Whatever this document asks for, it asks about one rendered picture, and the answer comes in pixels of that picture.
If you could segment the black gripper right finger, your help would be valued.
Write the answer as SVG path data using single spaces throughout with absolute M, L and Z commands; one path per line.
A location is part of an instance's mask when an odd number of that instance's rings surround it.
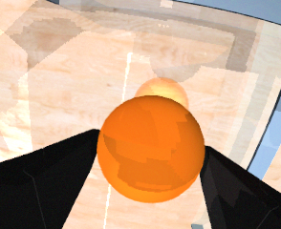
M 210 229 L 281 229 L 281 192 L 210 145 L 199 177 Z

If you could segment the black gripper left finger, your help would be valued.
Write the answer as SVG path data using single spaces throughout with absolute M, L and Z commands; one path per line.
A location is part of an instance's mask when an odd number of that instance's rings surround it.
M 0 229 L 63 229 L 97 156 L 99 129 L 0 161 Z

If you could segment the clear low corner wall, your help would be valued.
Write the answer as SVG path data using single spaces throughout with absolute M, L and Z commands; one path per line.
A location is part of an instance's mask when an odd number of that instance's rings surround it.
M 281 26 L 263 19 L 250 18 L 235 12 L 211 9 L 202 5 L 170 0 L 50 0 L 65 5 L 88 5 L 111 9 L 128 9 L 180 16 L 180 18 L 218 23 L 221 26 L 241 28 L 260 33 L 254 61 L 249 73 L 241 104 L 232 122 L 222 154 L 247 169 L 254 156 L 264 127 L 279 91 L 281 91 Z

